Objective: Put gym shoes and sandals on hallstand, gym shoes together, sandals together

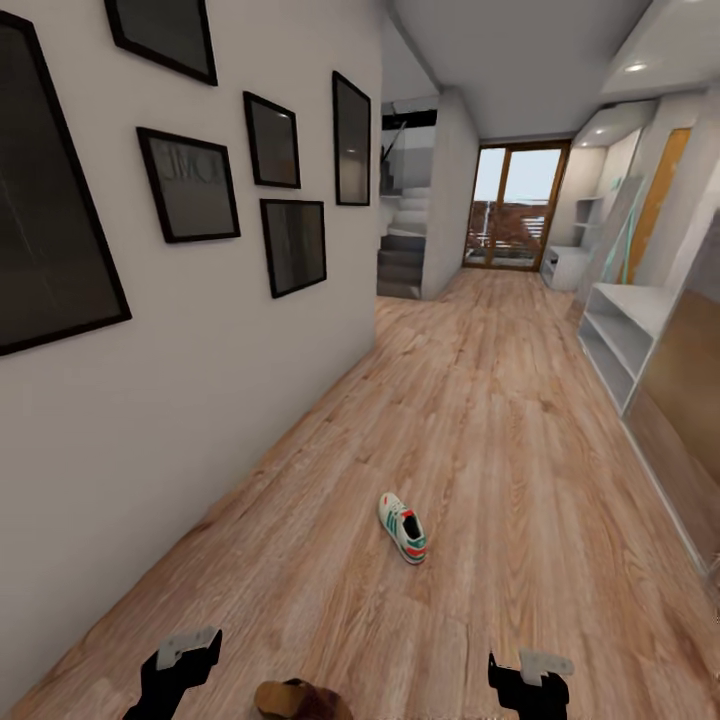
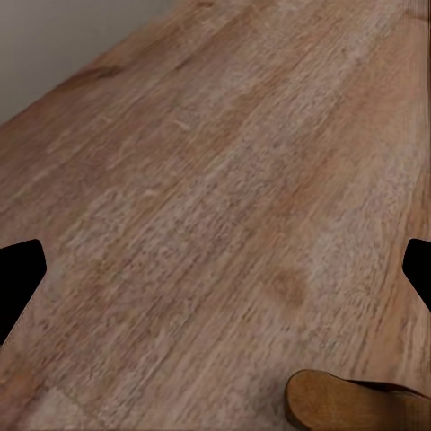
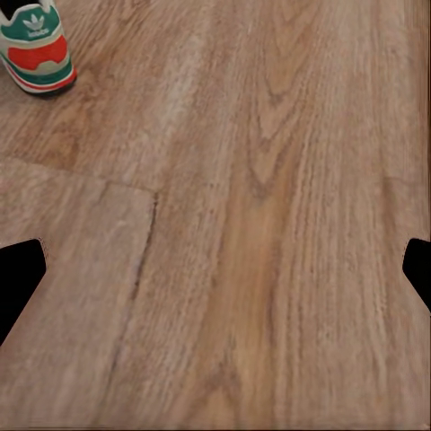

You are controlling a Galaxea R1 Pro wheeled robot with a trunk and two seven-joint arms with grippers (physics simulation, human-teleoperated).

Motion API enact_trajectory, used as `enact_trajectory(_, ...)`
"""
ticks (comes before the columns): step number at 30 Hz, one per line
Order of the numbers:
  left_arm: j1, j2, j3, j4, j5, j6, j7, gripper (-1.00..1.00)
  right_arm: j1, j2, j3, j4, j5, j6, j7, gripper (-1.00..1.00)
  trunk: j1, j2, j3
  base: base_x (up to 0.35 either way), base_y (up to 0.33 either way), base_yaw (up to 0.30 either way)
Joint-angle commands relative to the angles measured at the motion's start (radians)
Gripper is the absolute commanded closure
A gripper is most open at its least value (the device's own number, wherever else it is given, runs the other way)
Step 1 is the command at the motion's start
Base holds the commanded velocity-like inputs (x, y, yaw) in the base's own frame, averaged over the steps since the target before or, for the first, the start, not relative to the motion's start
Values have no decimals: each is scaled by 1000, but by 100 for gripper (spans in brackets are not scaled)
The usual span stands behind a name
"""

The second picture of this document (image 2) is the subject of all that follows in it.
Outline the sandal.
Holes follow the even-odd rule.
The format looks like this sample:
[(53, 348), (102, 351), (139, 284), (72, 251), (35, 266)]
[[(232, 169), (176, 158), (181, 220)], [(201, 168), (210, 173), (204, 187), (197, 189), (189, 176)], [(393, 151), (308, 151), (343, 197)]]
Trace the sandal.
[(284, 417), (300, 431), (431, 431), (431, 397), (391, 383), (298, 370), (287, 379)]

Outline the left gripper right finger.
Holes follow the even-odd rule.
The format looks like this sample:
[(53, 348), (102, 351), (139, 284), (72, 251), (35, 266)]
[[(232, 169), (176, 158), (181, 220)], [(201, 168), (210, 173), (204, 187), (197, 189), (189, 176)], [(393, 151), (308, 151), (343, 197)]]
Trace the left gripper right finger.
[(431, 311), (431, 242), (409, 240), (402, 271)]

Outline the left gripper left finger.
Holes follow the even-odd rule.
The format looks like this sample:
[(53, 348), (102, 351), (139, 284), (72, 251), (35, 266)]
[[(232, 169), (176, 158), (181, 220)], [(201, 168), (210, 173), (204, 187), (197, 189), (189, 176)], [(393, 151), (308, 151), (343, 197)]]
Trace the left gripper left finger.
[(0, 347), (47, 273), (38, 239), (0, 249)]

